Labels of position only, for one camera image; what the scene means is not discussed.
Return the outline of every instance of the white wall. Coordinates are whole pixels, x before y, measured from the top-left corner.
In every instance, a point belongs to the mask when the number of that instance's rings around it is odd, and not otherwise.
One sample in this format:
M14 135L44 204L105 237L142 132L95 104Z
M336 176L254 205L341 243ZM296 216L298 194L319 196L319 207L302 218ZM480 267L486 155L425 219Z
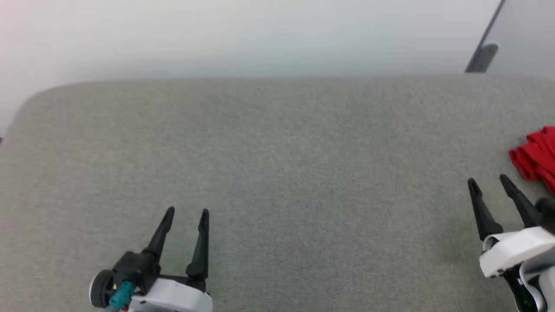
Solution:
M485 43L499 50L487 73L555 80L555 1L507 0Z
M0 0L0 136L54 85L463 72L499 0Z

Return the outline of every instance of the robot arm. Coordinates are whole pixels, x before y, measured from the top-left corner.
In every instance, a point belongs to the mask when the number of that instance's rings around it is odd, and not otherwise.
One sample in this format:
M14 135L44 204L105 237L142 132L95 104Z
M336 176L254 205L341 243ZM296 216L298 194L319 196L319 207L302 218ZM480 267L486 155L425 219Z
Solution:
M161 275L159 264L166 234L175 209L168 208L148 246L140 254L126 252L112 270L93 279L90 302L106 311L129 312L211 312L212 298L206 292L208 278L209 213L203 210L199 237L187 276Z
M524 229L504 232L482 200L474 179L468 188L483 241L480 268L484 276L502 276L511 288L518 311L555 312L555 201L536 206L506 176L501 183L514 201Z

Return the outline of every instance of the gray fabric surface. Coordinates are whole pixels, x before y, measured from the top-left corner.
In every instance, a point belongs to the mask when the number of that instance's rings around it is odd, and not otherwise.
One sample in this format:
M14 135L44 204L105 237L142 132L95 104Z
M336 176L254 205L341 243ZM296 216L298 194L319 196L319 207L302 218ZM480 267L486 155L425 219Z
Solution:
M6 311L98 311L91 278L140 250L184 274L211 212L215 311L510 311L481 275L466 181L506 230L507 151L555 122L555 85L449 76L70 85L0 145Z

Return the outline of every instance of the black wheel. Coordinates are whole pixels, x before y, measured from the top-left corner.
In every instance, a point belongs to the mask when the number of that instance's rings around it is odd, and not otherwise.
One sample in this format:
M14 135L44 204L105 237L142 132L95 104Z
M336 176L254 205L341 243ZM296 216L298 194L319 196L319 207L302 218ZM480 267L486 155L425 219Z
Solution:
M110 270L102 270L90 284L90 303L97 308L107 308L112 295L114 295L114 275Z

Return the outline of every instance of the red cloth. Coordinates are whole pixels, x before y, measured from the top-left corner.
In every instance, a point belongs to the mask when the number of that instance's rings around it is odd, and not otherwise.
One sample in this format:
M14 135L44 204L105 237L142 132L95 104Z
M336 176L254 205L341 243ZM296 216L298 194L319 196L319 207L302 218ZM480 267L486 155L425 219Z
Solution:
M555 127L546 126L526 136L528 144L509 152L515 167L526 180L539 180L555 194Z

